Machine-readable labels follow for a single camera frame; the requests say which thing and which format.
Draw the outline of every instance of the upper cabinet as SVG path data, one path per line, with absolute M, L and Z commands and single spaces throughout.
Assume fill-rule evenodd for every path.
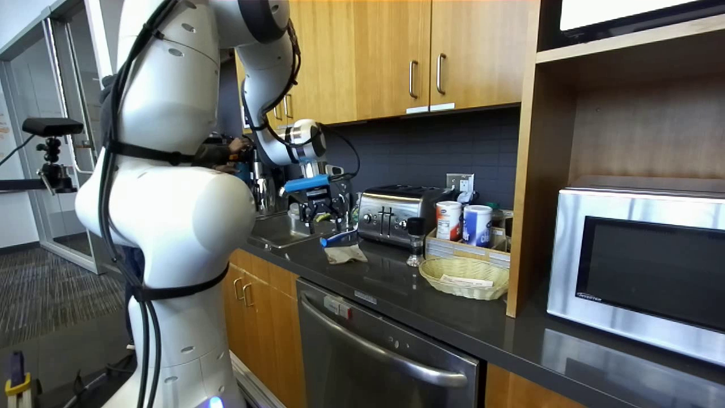
M 520 99 L 525 0 L 291 0 L 295 90 L 273 118 L 348 121 Z

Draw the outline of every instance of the kitchen counter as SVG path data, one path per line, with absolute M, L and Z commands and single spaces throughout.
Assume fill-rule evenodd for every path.
M 254 236 L 273 236 L 283 221 L 259 221 Z M 538 290 L 517 320 L 503 301 L 442 295 L 405 265 L 408 254 L 359 241 L 366 263 L 328 265 L 317 239 L 243 249 L 339 296 L 426 332 L 485 362 L 530 379 L 587 405 L 717 405 L 725 369 L 603 330 L 547 316 Z

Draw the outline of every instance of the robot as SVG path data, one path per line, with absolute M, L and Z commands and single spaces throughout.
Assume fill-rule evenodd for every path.
M 138 366 L 107 405 L 243 400 L 220 280 L 254 226 L 254 196 L 238 176 L 188 162 L 212 129 L 229 49 L 245 62 L 243 107 L 259 147 L 300 167 L 289 189 L 324 178 L 320 126 L 300 119 L 277 136 L 264 118 L 298 70 L 286 0 L 125 0 L 107 143 L 74 201 L 93 232 L 144 257 L 142 277 L 126 277 Z

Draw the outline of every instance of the dark tile backsplash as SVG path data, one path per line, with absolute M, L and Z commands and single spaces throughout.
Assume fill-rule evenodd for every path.
M 444 186 L 447 171 L 474 171 L 481 201 L 512 205 L 519 107 L 448 116 L 409 116 L 327 126 L 328 162 L 356 167 L 347 136 L 359 152 L 356 189 L 405 181 Z

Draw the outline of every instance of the dishwasher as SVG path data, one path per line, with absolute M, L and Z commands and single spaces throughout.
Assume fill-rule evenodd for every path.
M 307 280 L 296 282 L 312 408 L 478 408 L 478 360 Z

